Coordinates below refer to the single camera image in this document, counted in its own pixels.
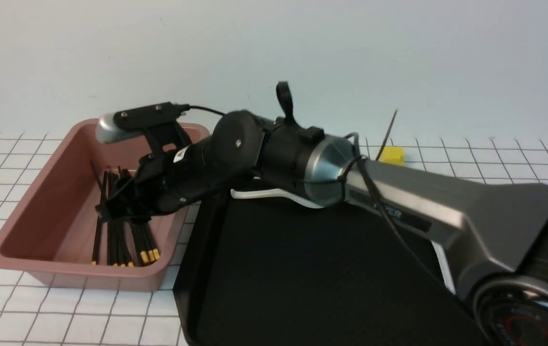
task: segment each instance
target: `thin stick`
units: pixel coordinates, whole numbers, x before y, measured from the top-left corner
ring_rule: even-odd
[[[152,261],[156,261],[159,259],[160,255],[157,248],[157,242],[152,236],[152,230],[150,229],[150,225],[148,223],[145,223],[144,225],[142,225],[142,230],[144,231],[144,238],[148,243],[148,256],[150,256],[150,259]]]
[[[140,265],[148,265],[150,259],[148,257],[148,252],[144,244],[141,230],[137,225],[132,223],[131,232],[133,233],[133,243],[135,243],[135,253],[137,254],[138,263],[140,263]]]
[[[393,127],[393,122],[395,120],[395,116],[397,115],[397,110],[393,113],[393,118],[391,118],[390,126],[387,129],[387,133],[385,134],[385,138],[383,139],[383,144],[381,144],[381,148],[378,151],[377,158],[375,161],[378,161],[379,158],[381,158],[381,154],[383,153],[383,150],[385,149],[385,145],[387,145],[387,140],[389,139],[389,135],[391,133],[391,128]]]
[[[101,188],[101,197],[99,198],[99,202],[102,203],[105,201],[105,189],[103,186],[107,185],[107,171],[103,172],[103,184],[99,185]],[[92,245],[92,264],[97,265],[98,264],[98,257],[99,257],[99,249],[101,247],[101,233],[103,232],[103,223],[101,222],[101,218],[97,217],[97,225],[95,229],[94,234],[94,244]]]

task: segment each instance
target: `black chopstick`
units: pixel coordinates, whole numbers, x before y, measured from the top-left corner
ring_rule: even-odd
[[[94,169],[94,172],[95,172],[95,175],[97,176],[97,183],[98,183],[98,186],[101,190],[101,197],[100,197],[99,201],[102,203],[102,202],[105,201],[105,188],[103,188],[103,187],[106,186],[106,184],[107,184],[107,171],[103,171],[103,183],[102,184],[98,181],[98,173],[96,172],[95,169]],[[101,247],[101,233],[102,232],[103,232],[103,223],[101,222],[101,218],[97,217],[97,225],[96,225],[95,234],[94,234],[94,244],[92,245],[92,261],[91,261],[91,263],[93,265],[98,264],[98,257],[99,257],[99,249]]]
[[[109,172],[109,179],[107,181],[108,195],[113,195],[115,188],[114,183],[118,177]],[[107,223],[107,265],[118,265],[118,252],[116,251],[116,221],[110,221]]]
[[[144,234],[146,236],[146,239],[148,239],[148,247],[152,251],[152,258],[153,260],[158,260],[160,258],[157,241],[152,236],[152,229],[150,228],[149,223],[145,223],[144,226]]]
[[[148,265],[150,263],[150,259],[148,257],[148,250],[146,249],[145,243],[144,243],[144,237],[142,234],[142,230],[135,225],[134,223],[131,223],[131,233],[133,234],[133,243],[135,244],[135,254],[137,254],[137,263],[139,265]]]

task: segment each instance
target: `chopstick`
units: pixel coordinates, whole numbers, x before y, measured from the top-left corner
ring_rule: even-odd
[[[109,195],[114,193],[114,183],[116,182],[116,175],[109,172],[109,180],[107,181],[107,191]],[[107,265],[118,265],[118,252],[116,251],[116,221],[107,223]]]
[[[101,197],[99,198],[99,201],[104,202],[105,199],[106,199],[104,186],[106,186],[106,184],[107,184],[107,171],[103,171],[103,182],[101,183],[100,180],[98,179],[98,171],[97,171],[96,167],[94,166],[94,162],[91,161],[90,164],[91,164],[91,167],[92,167],[92,172],[94,173],[94,176],[97,180],[98,188],[99,188],[99,190],[101,190]],[[96,229],[95,229],[95,234],[94,234],[94,244],[92,245],[92,260],[91,260],[92,265],[97,265],[98,264],[99,249],[100,249],[100,246],[101,246],[101,233],[102,232],[103,232],[103,224],[101,223],[100,217],[98,217],[97,218],[97,225],[96,225]]]
[[[148,250],[144,243],[144,234],[140,230],[138,225],[131,223],[131,234],[133,234],[133,243],[135,244],[135,253],[137,254],[137,263],[139,265],[148,265],[150,258],[148,256]]]
[[[95,175],[99,190],[101,190],[100,202],[104,202],[108,197],[112,196],[117,189],[118,180],[131,177],[128,169],[123,169],[118,166],[118,173],[114,171],[103,171],[103,181],[99,179],[98,171],[93,162],[91,162],[93,174]],[[131,236],[133,236],[133,244],[135,246],[136,260],[133,261],[127,236],[125,233],[125,225],[128,223]],[[135,224],[121,220],[111,221],[107,223],[107,265],[114,267],[143,267],[152,264],[160,258],[157,242],[155,241],[152,230],[148,223]],[[97,219],[96,233],[92,250],[92,264],[100,263],[100,244],[102,238],[103,223],[100,218]]]
[[[160,258],[160,254],[159,254],[157,242],[152,236],[152,230],[150,228],[150,225],[148,223],[145,223],[144,225],[142,225],[142,231],[144,232],[145,239],[148,244],[148,256],[150,257],[151,261],[158,260]]]

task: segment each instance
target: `black cable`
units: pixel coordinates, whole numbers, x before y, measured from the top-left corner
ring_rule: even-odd
[[[353,136],[353,134],[349,134],[348,136],[345,136],[345,138],[350,138]],[[393,234],[397,237],[397,239],[400,241],[406,252],[408,252],[412,258],[419,264],[421,269],[423,269],[432,280],[436,283],[438,287],[441,287],[442,289],[445,289],[447,293],[450,293],[452,296],[452,292],[449,291],[449,289],[446,287],[443,280],[440,280],[437,278],[432,271],[430,271],[426,265],[421,261],[419,256],[410,248],[406,240],[402,237],[400,234],[400,231],[398,230],[397,225],[395,225],[395,222],[393,221],[392,217],[389,215],[387,210],[385,210],[385,206],[382,202],[383,195],[381,195],[380,191],[378,190],[376,184],[374,184],[373,180],[370,179],[370,176],[368,174],[368,171],[365,168],[365,162],[368,160],[365,156],[356,156],[355,159],[357,160],[357,169],[359,170],[359,174],[361,175],[362,179],[364,180],[364,184],[366,188],[368,189],[368,194],[370,195],[370,199],[372,200],[372,203],[374,204],[374,207],[377,208],[381,214],[383,215],[385,221],[389,224],[391,230],[393,231]]]
[[[195,105],[190,105],[189,107],[192,110],[201,110],[201,111],[212,112],[214,114],[218,114],[219,116],[225,116],[226,115],[225,113],[223,113],[221,111],[213,110],[212,108],[208,108],[208,107],[201,107],[201,106],[195,106]]]

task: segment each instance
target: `robotic arm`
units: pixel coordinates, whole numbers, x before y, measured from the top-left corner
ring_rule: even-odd
[[[100,118],[100,142],[145,136],[152,149],[97,206],[102,220],[148,221],[259,177],[323,207],[354,204],[396,234],[403,228],[441,245],[457,298],[489,338],[548,346],[548,185],[484,185],[371,161],[360,156],[357,134],[300,127],[287,83],[276,92],[284,117],[233,111],[194,144],[176,120],[207,108],[164,103]],[[167,144],[176,148],[164,151]]]

